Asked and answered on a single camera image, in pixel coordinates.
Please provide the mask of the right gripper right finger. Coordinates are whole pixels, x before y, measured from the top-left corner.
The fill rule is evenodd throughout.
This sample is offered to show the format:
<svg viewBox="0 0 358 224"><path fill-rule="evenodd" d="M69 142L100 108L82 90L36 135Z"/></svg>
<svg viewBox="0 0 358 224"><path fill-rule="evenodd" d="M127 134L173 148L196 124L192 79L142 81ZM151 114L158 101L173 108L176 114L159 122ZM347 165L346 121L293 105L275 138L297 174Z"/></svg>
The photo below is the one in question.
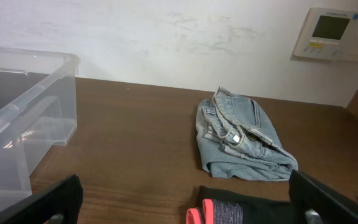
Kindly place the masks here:
<svg viewBox="0 0 358 224"><path fill-rule="evenodd" d="M295 223L358 224L358 204L307 174L293 170L289 196Z"/></svg>

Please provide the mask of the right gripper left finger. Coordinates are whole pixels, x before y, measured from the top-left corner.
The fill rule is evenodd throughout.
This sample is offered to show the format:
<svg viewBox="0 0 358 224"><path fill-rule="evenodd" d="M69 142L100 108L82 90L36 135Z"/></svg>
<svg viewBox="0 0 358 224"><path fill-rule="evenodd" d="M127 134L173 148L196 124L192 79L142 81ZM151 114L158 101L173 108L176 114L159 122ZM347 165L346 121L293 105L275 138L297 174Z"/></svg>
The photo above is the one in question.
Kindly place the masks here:
<svg viewBox="0 0 358 224"><path fill-rule="evenodd" d="M80 178L71 175L1 211L0 224L76 224L82 203Z"/></svg>

